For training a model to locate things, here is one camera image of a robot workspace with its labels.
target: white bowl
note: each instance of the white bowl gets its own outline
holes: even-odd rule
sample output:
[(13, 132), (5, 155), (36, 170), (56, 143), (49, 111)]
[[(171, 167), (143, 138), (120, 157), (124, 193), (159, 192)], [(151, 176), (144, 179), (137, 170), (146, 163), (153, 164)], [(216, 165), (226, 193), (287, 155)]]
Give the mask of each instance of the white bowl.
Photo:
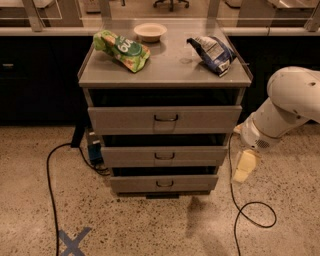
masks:
[(167, 28), (158, 23), (143, 23), (134, 28), (134, 32), (147, 43), (154, 43), (167, 32)]

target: power cord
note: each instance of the power cord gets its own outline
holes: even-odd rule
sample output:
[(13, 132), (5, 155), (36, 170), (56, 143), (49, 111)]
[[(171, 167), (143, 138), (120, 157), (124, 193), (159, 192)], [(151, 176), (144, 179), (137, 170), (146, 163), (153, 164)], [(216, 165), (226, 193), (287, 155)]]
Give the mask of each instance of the power cord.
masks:
[[(228, 148), (228, 153), (229, 153), (229, 163), (230, 163), (230, 190), (231, 190), (231, 196), (232, 196), (232, 201), (234, 203), (234, 205), (236, 206), (236, 208), (238, 209), (238, 214), (237, 214), (237, 217), (236, 217), (236, 220), (234, 222), (234, 229), (233, 229), (233, 232), (234, 232), (234, 238), (235, 238), (235, 241), (236, 241), (236, 245), (237, 245), (237, 250), (238, 250), (238, 255), (241, 256), (241, 251), (240, 251), (240, 246), (239, 246), (239, 241), (238, 241), (238, 237), (237, 237), (237, 224), (238, 224), (238, 220), (239, 220), (239, 217), (242, 215), (244, 216), (247, 220), (249, 220), (252, 224), (258, 226), (259, 228), (271, 228), (273, 227), (276, 222), (277, 222), (277, 215), (275, 213), (275, 211), (272, 209), (271, 206), (269, 206), (268, 204), (266, 203), (263, 203), (263, 202), (260, 202), (260, 201), (253, 201), (253, 202), (249, 202), (249, 203), (246, 203), (245, 205), (243, 205), (242, 207), (240, 207), (236, 200), (235, 200), (235, 196), (234, 196), (234, 193), (233, 193), (233, 185), (232, 185), (232, 163), (231, 163), (231, 139), (232, 139), (232, 136), (233, 136), (233, 133), (231, 134), (230, 136), (230, 139), (229, 139), (229, 148)], [(244, 214), (243, 213), (243, 210), (249, 206), (249, 205), (263, 205), (265, 207), (267, 207), (273, 214), (274, 216), (274, 222), (270, 225), (262, 225), (258, 222), (255, 222), (254, 220), (252, 220), (248, 215)]]
[[(52, 186), (51, 186), (51, 179), (50, 179), (50, 158), (51, 155), (59, 148), (65, 147), (65, 146), (71, 146), (72, 143), (64, 143), (62, 145), (59, 145), (57, 147), (55, 147), (48, 155), (47, 157), (47, 181), (48, 181), (48, 188), (49, 188), (49, 193), (50, 193), (50, 198), (51, 198), (51, 204), (52, 204), (52, 209), (53, 209), (53, 216), (54, 216), (54, 225), (55, 225), (55, 232), (56, 232), (56, 256), (59, 256), (59, 225), (58, 225), (58, 218), (57, 218), (57, 210), (56, 210), (56, 203), (55, 203), (55, 199), (54, 199), (54, 195), (52, 192)], [(98, 173), (101, 176), (108, 176), (110, 175), (110, 173), (108, 172), (108, 168), (104, 168), (104, 169), (99, 169), (97, 168), (97, 166), (92, 166), (89, 164), (89, 162), (86, 160), (83, 151), (81, 149), (81, 147), (78, 147), (81, 156), (84, 160), (84, 162), (92, 169), (94, 170), (96, 173)]]

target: terrazzo floor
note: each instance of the terrazzo floor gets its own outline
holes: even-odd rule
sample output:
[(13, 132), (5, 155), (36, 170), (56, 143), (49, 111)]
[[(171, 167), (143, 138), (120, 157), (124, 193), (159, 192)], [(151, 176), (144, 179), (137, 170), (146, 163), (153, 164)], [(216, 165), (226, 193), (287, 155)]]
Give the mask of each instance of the terrazzo floor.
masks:
[[(56, 146), (71, 142), (73, 132), (74, 127), (0, 127), (1, 255), (56, 255), (46, 159)], [(292, 130), (263, 155), (245, 183), (234, 184), (240, 206), (263, 201), (277, 214), (269, 229), (239, 218), (241, 255), (320, 255), (319, 143), (318, 124)], [(87, 156), (85, 140), (81, 147)], [(234, 135), (232, 161), (241, 148)], [(92, 171), (70, 146), (52, 154), (50, 174), (61, 232), (59, 255), (238, 255), (238, 210), (230, 194), (227, 158), (210, 195), (179, 199), (117, 197), (109, 177)], [(244, 211), (261, 224), (274, 221), (261, 205)]]

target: blue snack bag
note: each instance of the blue snack bag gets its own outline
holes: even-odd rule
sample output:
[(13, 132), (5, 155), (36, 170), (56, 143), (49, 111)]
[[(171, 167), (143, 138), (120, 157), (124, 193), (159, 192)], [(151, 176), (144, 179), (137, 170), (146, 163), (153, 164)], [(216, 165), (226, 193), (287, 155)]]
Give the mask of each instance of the blue snack bag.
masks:
[(235, 53), (214, 36), (203, 36), (187, 39), (208, 68), (222, 77), (225, 75), (232, 61), (236, 58)]

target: snack bag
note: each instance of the snack bag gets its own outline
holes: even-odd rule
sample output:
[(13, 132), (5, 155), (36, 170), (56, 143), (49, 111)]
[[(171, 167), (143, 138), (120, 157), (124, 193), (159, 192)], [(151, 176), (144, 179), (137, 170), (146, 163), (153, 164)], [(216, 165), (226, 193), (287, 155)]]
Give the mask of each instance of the snack bag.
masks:
[(220, 77), (228, 72), (232, 61), (236, 58), (229, 47), (213, 36), (189, 38), (187, 43), (192, 45), (208, 68)]
[(102, 30), (94, 34), (93, 45), (96, 50), (104, 51), (121, 61), (134, 73), (144, 67), (150, 56), (150, 49), (147, 46), (118, 36), (109, 30)]

